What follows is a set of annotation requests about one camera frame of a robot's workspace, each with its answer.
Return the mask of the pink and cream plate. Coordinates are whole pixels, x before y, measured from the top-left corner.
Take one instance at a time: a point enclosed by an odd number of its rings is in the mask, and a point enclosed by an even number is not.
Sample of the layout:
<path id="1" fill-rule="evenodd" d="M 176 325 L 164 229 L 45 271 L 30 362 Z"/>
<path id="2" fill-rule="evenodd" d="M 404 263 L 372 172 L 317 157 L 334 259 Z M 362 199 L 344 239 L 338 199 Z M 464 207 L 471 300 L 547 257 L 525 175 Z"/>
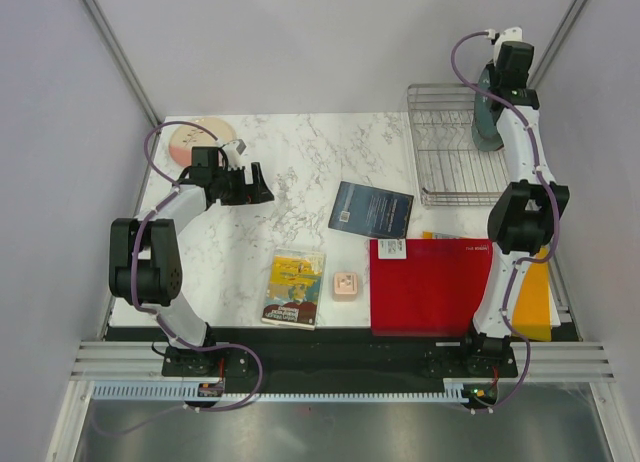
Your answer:
<path id="1" fill-rule="evenodd" d="M 169 155 L 181 167 L 191 164 L 191 152 L 195 146 L 222 146 L 237 138 L 235 129 L 226 121 L 214 116 L 195 119 L 194 123 L 212 132 L 214 140 L 202 129 L 190 125 L 176 125 L 169 139 Z"/>

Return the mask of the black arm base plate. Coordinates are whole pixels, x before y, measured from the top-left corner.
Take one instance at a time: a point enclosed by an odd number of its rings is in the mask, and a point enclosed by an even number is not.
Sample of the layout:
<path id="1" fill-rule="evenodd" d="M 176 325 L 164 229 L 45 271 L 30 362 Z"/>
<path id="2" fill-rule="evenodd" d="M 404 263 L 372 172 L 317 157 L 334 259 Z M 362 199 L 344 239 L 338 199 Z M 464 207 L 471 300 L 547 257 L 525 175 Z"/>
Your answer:
<path id="1" fill-rule="evenodd" d="M 457 341 L 374 339 L 367 342 L 251 342 L 249 349 L 215 352 L 165 349 L 161 373 L 165 377 L 220 376 L 248 378 L 263 368 L 266 377 L 278 373 L 310 375 L 322 372 L 351 375 L 377 372 L 427 378 L 512 378 L 518 375 L 511 350 L 496 358 L 473 356 Z"/>

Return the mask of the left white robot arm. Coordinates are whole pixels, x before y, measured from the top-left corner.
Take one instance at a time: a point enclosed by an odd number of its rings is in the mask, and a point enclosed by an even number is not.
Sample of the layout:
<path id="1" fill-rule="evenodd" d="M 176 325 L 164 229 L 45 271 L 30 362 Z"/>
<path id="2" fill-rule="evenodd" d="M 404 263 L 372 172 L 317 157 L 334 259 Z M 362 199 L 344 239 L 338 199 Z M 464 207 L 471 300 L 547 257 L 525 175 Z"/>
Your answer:
<path id="1" fill-rule="evenodd" d="M 165 359 L 185 371 L 208 375 L 231 350 L 218 346 L 210 326 L 182 293 L 178 235 L 212 205 L 256 205 L 274 200 L 261 164 L 232 166 L 225 149 L 196 147 L 192 164 L 169 193 L 146 213 L 111 224 L 109 288 L 136 311 L 150 316 L 167 338 Z"/>

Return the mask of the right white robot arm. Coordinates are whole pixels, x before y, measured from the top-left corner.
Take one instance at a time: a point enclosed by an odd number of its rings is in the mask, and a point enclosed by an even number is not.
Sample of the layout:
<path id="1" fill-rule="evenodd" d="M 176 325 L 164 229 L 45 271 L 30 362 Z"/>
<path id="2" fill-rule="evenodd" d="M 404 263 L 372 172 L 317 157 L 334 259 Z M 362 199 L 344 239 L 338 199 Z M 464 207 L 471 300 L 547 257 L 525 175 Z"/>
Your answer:
<path id="1" fill-rule="evenodd" d="M 570 193 L 556 183 L 543 154 L 539 100 L 528 88 L 534 48 L 498 42 L 474 89 L 472 139 L 481 151 L 503 149 L 509 182 L 492 208 L 487 233 L 492 262 L 481 303 L 458 350 L 467 374 L 502 367 L 512 357 L 512 318 L 529 268 L 542 248 L 554 250 L 559 220 Z"/>

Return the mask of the grey-green plate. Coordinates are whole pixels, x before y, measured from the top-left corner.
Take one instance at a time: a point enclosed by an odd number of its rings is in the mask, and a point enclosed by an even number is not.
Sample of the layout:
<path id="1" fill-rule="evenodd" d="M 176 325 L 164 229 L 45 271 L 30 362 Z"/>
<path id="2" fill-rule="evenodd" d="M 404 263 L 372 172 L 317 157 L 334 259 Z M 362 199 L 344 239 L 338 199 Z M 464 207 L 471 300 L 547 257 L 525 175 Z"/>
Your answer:
<path id="1" fill-rule="evenodd" d="M 489 62 L 481 72 L 477 87 L 483 92 L 489 92 L 493 75 L 494 64 Z M 503 147 L 502 138 L 491 113 L 492 103 L 493 100 L 486 95 L 475 93 L 471 136 L 476 149 L 481 152 L 494 152 Z"/>

